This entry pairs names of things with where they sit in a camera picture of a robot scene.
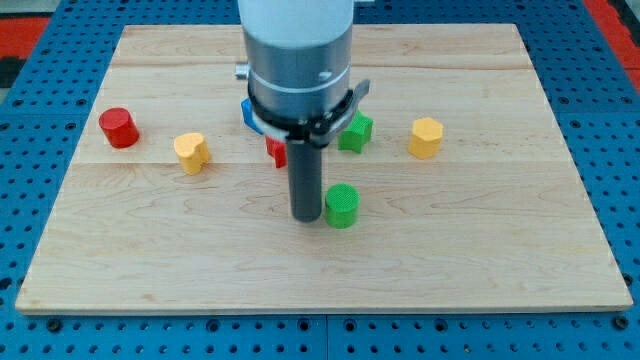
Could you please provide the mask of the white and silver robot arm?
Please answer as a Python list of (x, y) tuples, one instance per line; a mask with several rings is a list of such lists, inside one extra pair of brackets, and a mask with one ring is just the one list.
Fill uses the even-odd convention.
[(264, 131), (295, 134), (347, 96), (353, 0), (238, 0), (248, 93)]

